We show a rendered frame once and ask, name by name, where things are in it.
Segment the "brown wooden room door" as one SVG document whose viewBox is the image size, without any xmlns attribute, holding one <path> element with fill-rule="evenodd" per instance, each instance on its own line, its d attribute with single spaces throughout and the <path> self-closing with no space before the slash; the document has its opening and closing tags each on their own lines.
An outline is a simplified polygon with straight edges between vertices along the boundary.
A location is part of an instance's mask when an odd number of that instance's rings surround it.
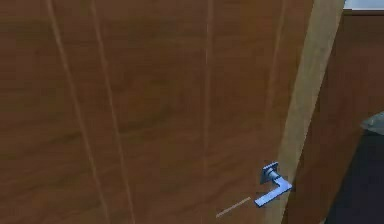
<svg viewBox="0 0 384 224">
<path fill-rule="evenodd" d="M 281 224 L 346 0 L 0 0 L 0 224 Z"/>
</svg>

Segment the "dark cabinet with grey top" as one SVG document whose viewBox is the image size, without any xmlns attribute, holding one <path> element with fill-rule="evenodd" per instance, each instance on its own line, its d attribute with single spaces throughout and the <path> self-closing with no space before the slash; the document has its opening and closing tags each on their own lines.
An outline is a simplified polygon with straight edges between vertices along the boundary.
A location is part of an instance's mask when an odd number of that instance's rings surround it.
<svg viewBox="0 0 384 224">
<path fill-rule="evenodd" d="M 363 133 L 324 224 L 384 224 L 384 111 Z"/>
</svg>

